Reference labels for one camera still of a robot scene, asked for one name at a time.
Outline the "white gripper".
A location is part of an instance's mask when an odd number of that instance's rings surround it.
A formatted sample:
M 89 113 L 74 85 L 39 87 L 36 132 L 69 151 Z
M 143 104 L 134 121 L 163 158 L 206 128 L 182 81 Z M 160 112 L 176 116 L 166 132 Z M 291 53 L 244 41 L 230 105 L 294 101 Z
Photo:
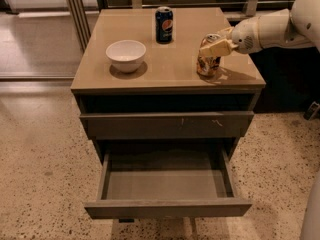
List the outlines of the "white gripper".
M 233 50 L 242 54 L 256 53 L 262 50 L 259 40 L 259 18 L 245 19 L 234 28 L 228 27 L 219 30 L 220 38 L 213 43 L 208 43 L 199 49 L 202 57 L 228 56 Z

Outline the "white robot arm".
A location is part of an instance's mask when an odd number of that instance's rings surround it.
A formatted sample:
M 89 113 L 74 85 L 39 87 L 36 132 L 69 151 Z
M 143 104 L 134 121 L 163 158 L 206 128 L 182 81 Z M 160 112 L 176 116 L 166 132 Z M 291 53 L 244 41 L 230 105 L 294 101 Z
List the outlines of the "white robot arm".
M 217 35 L 217 40 L 199 49 L 201 56 L 251 54 L 272 47 L 320 50 L 320 0 L 295 0 L 291 9 L 245 19 Z

